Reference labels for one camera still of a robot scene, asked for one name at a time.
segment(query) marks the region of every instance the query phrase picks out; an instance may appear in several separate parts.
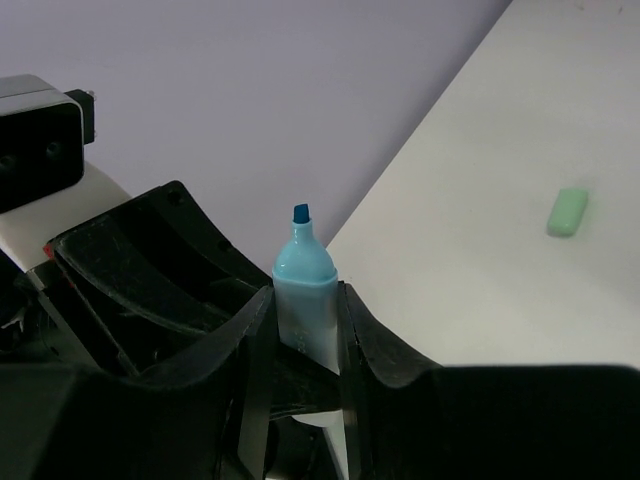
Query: white robot part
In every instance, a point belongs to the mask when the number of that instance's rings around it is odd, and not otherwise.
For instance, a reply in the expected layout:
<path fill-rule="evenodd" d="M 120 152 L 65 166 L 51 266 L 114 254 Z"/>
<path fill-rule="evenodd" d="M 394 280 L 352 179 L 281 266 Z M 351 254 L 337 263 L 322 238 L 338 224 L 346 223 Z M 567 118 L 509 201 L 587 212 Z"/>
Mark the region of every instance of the white robot part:
<path fill-rule="evenodd" d="M 71 103 L 80 106 L 64 93 L 35 75 L 0 78 L 0 116 L 28 112 Z"/>
<path fill-rule="evenodd" d="M 47 261 L 43 247 L 53 237 L 130 198 L 109 176 L 85 162 L 77 184 L 0 214 L 0 249 L 26 272 Z"/>

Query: black camera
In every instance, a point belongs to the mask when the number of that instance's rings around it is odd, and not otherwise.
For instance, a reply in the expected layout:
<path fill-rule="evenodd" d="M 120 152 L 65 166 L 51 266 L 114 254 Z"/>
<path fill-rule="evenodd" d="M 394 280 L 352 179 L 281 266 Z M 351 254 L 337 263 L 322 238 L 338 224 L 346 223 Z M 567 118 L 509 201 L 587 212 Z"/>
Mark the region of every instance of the black camera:
<path fill-rule="evenodd" d="M 0 213 L 80 181 L 93 137 L 90 94 L 33 75 L 0 79 Z"/>

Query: white surface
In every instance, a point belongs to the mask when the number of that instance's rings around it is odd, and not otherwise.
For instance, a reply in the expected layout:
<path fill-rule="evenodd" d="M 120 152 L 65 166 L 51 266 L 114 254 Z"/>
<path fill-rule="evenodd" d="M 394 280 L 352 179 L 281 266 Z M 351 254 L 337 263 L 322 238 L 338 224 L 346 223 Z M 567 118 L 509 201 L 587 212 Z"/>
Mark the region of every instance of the white surface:
<path fill-rule="evenodd" d="M 336 422 L 324 429 L 324 438 L 331 446 L 332 458 L 340 468 L 342 478 L 349 480 L 349 464 L 347 463 L 347 441 L 344 435 L 344 417 L 342 410 L 338 412 Z"/>
<path fill-rule="evenodd" d="M 374 315 L 447 365 L 640 367 L 638 45 L 638 1 L 507 9 L 329 247 Z"/>
<path fill-rule="evenodd" d="M 42 247 L 56 235 L 129 200 L 90 163 L 76 185 L 0 214 L 0 250 L 23 271 L 47 261 Z"/>
<path fill-rule="evenodd" d="M 0 76 L 95 90 L 87 158 L 132 195 L 182 180 L 270 271 L 292 206 L 326 244 L 507 4 L 0 0 Z"/>

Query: green eraser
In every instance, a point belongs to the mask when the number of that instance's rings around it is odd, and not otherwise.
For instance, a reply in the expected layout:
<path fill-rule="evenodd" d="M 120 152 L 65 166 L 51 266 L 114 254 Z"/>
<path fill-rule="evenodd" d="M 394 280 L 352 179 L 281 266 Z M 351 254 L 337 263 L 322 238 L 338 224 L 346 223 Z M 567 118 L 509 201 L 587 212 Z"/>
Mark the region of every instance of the green eraser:
<path fill-rule="evenodd" d="M 547 222 L 547 233 L 554 237 L 570 237 L 578 230 L 589 193 L 584 188 L 563 188 Z"/>

